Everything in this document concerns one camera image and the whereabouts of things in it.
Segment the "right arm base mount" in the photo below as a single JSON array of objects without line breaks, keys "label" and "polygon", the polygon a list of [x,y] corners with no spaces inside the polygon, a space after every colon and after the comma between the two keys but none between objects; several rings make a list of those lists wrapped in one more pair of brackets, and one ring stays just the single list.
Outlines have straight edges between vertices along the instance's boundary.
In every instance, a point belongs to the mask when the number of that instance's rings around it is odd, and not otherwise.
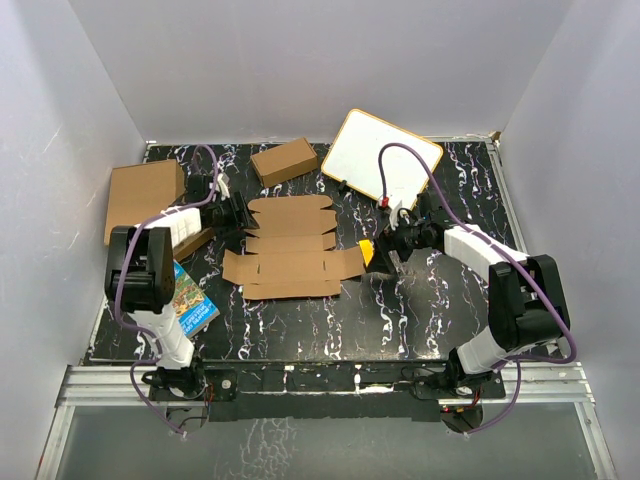
[{"label": "right arm base mount", "polygon": [[477,401],[486,387],[496,386],[499,375],[491,370],[474,374],[466,373],[457,350],[452,349],[442,371],[434,371],[426,367],[416,368],[406,374],[405,379],[410,383],[412,395],[420,400],[450,395]]}]

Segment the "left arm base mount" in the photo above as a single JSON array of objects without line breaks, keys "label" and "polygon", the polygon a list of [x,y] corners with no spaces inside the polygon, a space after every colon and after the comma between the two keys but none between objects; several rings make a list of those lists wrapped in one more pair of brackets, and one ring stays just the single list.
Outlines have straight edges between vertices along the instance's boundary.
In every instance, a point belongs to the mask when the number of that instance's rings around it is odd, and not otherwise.
[{"label": "left arm base mount", "polygon": [[158,368],[142,375],[154,401],[228,402],[236,398],[237,375],[232,370]]}]

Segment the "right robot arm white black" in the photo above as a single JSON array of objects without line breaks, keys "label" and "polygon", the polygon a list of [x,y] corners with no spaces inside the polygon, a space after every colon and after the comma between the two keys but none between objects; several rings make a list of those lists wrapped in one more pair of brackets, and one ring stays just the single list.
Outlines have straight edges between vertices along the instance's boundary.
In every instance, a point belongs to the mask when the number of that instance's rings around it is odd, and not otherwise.
[{"label": "right robot arm white black", "polygon": [[531,349],[570,334],[553,258],[529,256],[497,242],[427,194],[419,195],[415,211],[394,208],[378,236],[359,245],[368,273],[392,275],[396,260],[405,262],[414,251],[431,249],[466,265],[487,284],[486,327],[450,352],[439,375],[457,396],[471,395],[490,372],[509,361],[529,359]]}]

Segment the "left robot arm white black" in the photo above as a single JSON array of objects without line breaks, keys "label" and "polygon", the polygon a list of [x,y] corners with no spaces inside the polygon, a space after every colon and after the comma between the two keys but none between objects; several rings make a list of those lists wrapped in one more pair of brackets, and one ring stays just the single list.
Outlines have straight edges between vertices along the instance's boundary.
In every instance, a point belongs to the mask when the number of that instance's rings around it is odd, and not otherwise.
[{"label": "left robot arm white black", "polygon": [[173,249],[206,229],[216,234],[241,233],[258,223],[224,174],[190,177],[186,199],[186,204],[170,206],[140,224],[111,231],[104,287],[114,320],[145,336],[156,365],[175,370],[174,390],[194,399],[204,392],[207,376],[191,365],[194,345],[172,306]]}]

